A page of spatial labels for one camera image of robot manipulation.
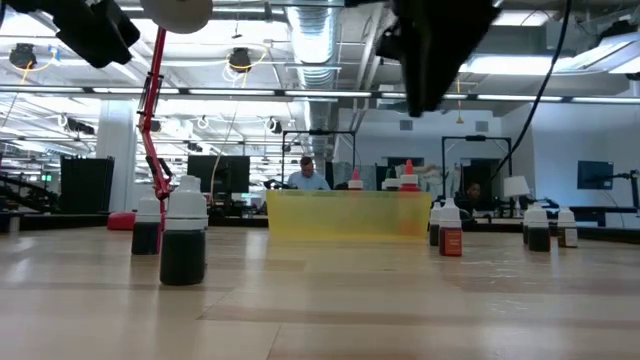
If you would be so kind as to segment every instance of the ceiling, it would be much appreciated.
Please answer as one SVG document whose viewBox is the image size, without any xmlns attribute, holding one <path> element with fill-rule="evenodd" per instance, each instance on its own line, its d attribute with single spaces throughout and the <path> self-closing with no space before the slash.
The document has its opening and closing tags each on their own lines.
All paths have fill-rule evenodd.
<svg viewBox="0 0 640 360">
<path fill-rule="evenodd" d="M 288 0 L 296 3 L 302 0 Z M 141 87 L 150 68 L 152 49 L 155 45 L 156 26 L 145 19 L 136 9 L 135 1 L 118 1 L 127 9 L 132 21 L 141 31 L 140 41 L 131 47 L 133 61 L 127 65 L 112 64 L 104 69 L 94 69 L 66 48 L 55 37 L 55 26 L 44 14 L 32 16 L 8 13 L 0 30 L 0 76 L 1 85 L 25 84 L 33 86 L 81 86 L 81 87 Z M 271 1 L 274 13 L 284 12 L 279 5 L 285 1 Z M 547 39 L 553 34 L 553 27 L 561 17 L 564 1 L 527 0 L 503 1 L 506 9 L 501 26 L 494 26 L 487 39 L 479 46 L 475 57 L 531 54 L 548 56 L 550 44 Z M 596 42 L 594 33 L 611 24 L 624 14 L 633 13 L 637 1 L 578 1 L 574 6 L 572 19 L 579 23 L 571 27 L 568 44 L 574 54 L 593 47 Z M 162 73 L 165 75 L 165 88 L 230 88 L 246 87 L 252 89 L 298 89 L 300 79 L 296 69 L 294 49 L 291 42 L 291 29 L 287 23 L 273 21 L 248 21 L 246 13 L 238 12 L 235 7 L 224 7 L 216 11 L 216 16 L 232 20 L 214 20 L 194 34 L 167 35 Z M 339 90 L 378 90 L 402 91 L 400 66 L 392 61 L 380 64 L 372 53 L 376 36 L 393 21 L 393 15 L 382 5 L 367 5 L 352 9 L 342 9 L 336 29 L 336 56 L 329 65 L 336 71 L 333 89 Z M 36 71 L 27 74 L 16 69 L 8 60 L 8 54 L 16 43 L 34 44 L 34 53 L 38 59 Z M 249 49 L 253 63 L 258 63 L 246 77 L 229 73 L 227 56 L 233 48 Z M 453 84 L 451 92 L 478 94 L 535 94 L 541 75 L 501 75 L 477 72 L 461 72 L 459 83 Z M 549 83 L 549 95 L 615 95 L 628 88 L 624 75 L 612 75 L 605 71 L 574 72 L 554 76 Z M 77 154 L 91 156 L 95 151 L 94 137 L 85 136 L 84 141 L 68 141 L 77 137 L 60 126 L 60 115 L 82 121 L 99 131 L 100 99 L 78 96 L 38 96 L 37 94 L 0 93 L 0 137 L 25 136 L 28 138 L 50 138 L 61 141 L 3 141 L 5 157 L 28 158 L 38 156 L 55 157 L 59 154 Z M 445 102 L 443 112 L 436 128 L 418 123 L 411 133 L 420 137 L 429 132 L 447 132 L 447 126 L 455 126 L 457 113 L 461 107 L 472 119 L 498 119 L 519 104 L 498 102 Z M 337 112 L 340 130 L 353 129 L 353 103 L 340 102 L 343 108 Z M 266 130 L 265 121 L 273 118 L 281 122 L 285 129 L 307 130 L 308 119 L 305 115 L 305 102 L 269 102 L 269 101 L 211 101 L 211 100 L 161 100 L 156 111 L 156 119 L 165 124 L 163 130 L 154 134 L 159 142 L 158 152 L 166 157 L 181 159 L 190 153 L 186 144 L 171 140 L 190 138 L 193 142 L 221 141 L 227 133 L 233 141 L 243 140 L 260 145 L 220 145 L 205 146 L 206 153 L 249 154 L 256 156 L 256 163 L 262 164 L 262 157 L 277 156 L 280 147 L 274 142 L 281 141 L 280 135 Z M 406 133 L 397 128 L 397 121 L 406 119 L 406 114 L 391 110 L 364 109 L 368 112 L 362 118 L 358 129 L 362 136 L 403 137 Z M 302 137 L 303 145 L 308 142 Z M 137 169 L 140 178 L 148 177 L 148 169 L 143 161 L 143 148 L 139 146 L 140 163 Z M 298 157 L 308 146 L 294 146 L 292 158 Z M 269 160 L 277 163 L 274 157 Z M 174 162 L 177 172 L 184 171 L 184 165 Z M 19 171 L 20 165 L 11 162 L 11 167 Z M 279 173 L 277 169 L 256 170 L 271 176 Z"/>
</svg>

